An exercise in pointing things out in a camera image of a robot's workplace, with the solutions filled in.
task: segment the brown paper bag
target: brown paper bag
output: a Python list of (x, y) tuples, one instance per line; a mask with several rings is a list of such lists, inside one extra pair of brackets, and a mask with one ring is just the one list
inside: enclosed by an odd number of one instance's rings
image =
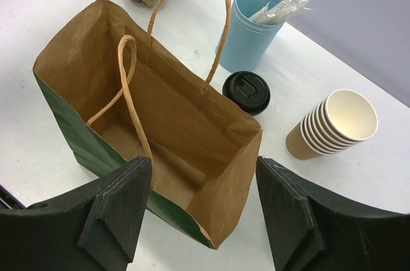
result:
[(101, 176), (136, 156), (151, 157), (147, 208), (218, 248), (242, 214), (262, 130), (209, 85), (231, 1), (205, 81), (151, 37), (162, 2), (145, 32), (121, 7), (96, 1), (50, 41), (33, 70), (80, 164)]

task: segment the stacked paper cups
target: stacked paper cups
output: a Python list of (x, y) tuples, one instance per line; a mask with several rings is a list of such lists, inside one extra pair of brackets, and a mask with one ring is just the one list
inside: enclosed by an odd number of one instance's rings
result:
[(378, 125), (366, 98), (353, 90), (336, 90), (293, 128), (286, 148), (300, 160), (334, 154), (368, 140)]

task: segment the straw wrapper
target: straw wrapper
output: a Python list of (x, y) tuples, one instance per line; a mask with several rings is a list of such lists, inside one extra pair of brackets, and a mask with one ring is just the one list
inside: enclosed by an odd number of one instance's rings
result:
[(310, 8), (305, 7), (309, 1), (311, 0), (283, 0), (270, 10), (267, 10), (268, 5), (266, 5), (249, 19), (260, 24), (278, 24), (283, 20), (310, 10)]

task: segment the coffee cup lid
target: coffee cup lid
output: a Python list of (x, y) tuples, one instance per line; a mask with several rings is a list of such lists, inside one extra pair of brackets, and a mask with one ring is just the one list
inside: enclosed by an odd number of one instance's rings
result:
[(265, 80), (249, 71), (231, 74), (224, 83), (222, 94), (252, 116), (260, 114), (270, 101)]

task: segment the table surface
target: table surface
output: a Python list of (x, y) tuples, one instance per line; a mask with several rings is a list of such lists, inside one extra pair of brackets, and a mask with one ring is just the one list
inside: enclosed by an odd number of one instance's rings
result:
[[(0, 0), (0, 183), (23, 204), (42, 201), (96, 177), (78, 165), (32, 74), (35, 58), (75, 14), (95, 0)], [(111, 0), (141, 27), (152, 10)], [(205, 78), (224, 22), (224, 0), (167, 0), (154, 36)], [(271, 89), (270, 106), (256, 119), (264, 128), (260, 155), (365, 204), (410, 212), (410, 109), (288, 24), (255, 70)], [(229, 73), (219, 67), (221, 91)], [(337, 155), (291, 158), (284, 139), (316, 103), (338, 88), (365, 95), (379, 114), (378, 133)], [(148, 211), (135, 262), (128, 270), (273, 270), (256, 182), (235, 232), (209, 250)]]

